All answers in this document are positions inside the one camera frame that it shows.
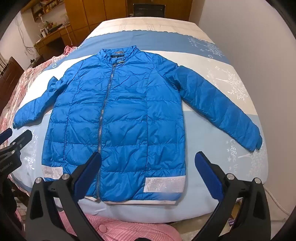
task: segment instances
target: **pink plaid garment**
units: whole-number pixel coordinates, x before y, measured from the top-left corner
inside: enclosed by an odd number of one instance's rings
[[[76,235],[65,212],[59,215],[67,232]],[[178,231],[167,224],[128,223],[88,214],[85,216],[105,241],[134,241],[139,237],[152,241],[182,241]]]

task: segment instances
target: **jacket zipper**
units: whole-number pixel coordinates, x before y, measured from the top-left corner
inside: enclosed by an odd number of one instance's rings
[[[100,119],[99,119],[99,146],[98,146],[98,153],[101,154],[101,148],[102,148],[102,125],[103,125],[103,115],[104,115],[104,110],[106,107],[106,103],[107,103],[107,99],[108,99],[108,95],[110,92],[110,88],[111,88],[111,84],[112,84],[112,80],[113,80],[113,76],[114,76],[114,72],[115,72],[115,68],[116,68],[117,64],[113,64],[112,66],[112,72],[110,75],[110,79],[109,79],[109,83],[108,83],[108,88],[107,88],[107,94],[104,100],[104,104],[101,110],[101,115],[100,115]],[[100,178],[101,178],[101,168],[97,174],[97,182],[96,182],[96,196],[97,198],[100,198]]]

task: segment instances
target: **pink patterned fabric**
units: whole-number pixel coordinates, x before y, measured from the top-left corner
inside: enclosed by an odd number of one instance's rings
[[[76,235],[65,212],[59,215],[67,232]],[[152,241],[182,241],[178,231],[167,224],[128,223],[88,214],[85,216],[105,241],[134,241],[139,237]]]
[[[20,77],[11,97],[7,105],[4,107],[2,114],[0,116],[0,133],[5,131],[7,128],[12,126],[13,119],[15,116],[15,113],[18,110],[18,107],[20,106],[27,89],[31,86],[31,84],[34,82],[36,77],[49,65],[56,63],[58,60],[64,58],[69,53],[71,53],[73,50],[75,50],[77,47],[70,48],[69,46],[66,46],[64,49],[64,53],[57,57],[52,57],[48,61],[38,65],[35,68],[29,68],[27,69],[22,76]],[[0,145],[0,149],[3,147],[6,147],[8,145],[8,141]]]

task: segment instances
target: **white wall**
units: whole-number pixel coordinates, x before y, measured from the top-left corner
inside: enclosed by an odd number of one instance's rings
[[[253,100],[267,144],[266,186],[291,212],[296,204],[296,40],[265,0],[205,0],[199,27],[228,57]],[[287,217],[270,199],[269,204],[272,219]]]
[[[53,23],[65,23],[66,18],[65,15],[67,14],[65,4],[59,4],[49,13],[45,14],[42,18],[43,21],[49,21]],[[33,15],[31,9],[22,13],[22,19],[24,22],[24,26],[27,29],[29,37],[31,38],[33,43],[36,43],[40,39],[40,29],[43,28],[43,23],[41,19],[38,19],[34,22]]]
[[[7,60],[10,57],[13,57],[20,64],[20,66],[24,70],[26,70],[30,65],[30,59],[36,58],[38,54],[35,49],[33,49],[33,55],[25,53],[25,47],[23,45],[18,27],[16,25],[17,21],[19,22],[20,29],[23,32],[25,45],[27,47],[33,47],[33,43],[26,31],[26,28],[22,22],[21,14],[19,12],[17,16],[15,16],[15,18],[12,20],[12,22],[10,23],[10,25],[6,29],[6,32],[0,40],[0,53]]]

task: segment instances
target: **blue jacket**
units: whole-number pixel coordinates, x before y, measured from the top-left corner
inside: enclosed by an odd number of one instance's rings
[[[42,165],[57,168],[53,174],[58,168],[72,173],[98,151],[102,166],[88,196],[170,203],[181,196],[185,181],[181,99],[246,149],[261,147],[258,127],[211,83],[136,46],[102,49],[60,80],[51,78],[43,95],[16,113],[14,128],[54,105]]]

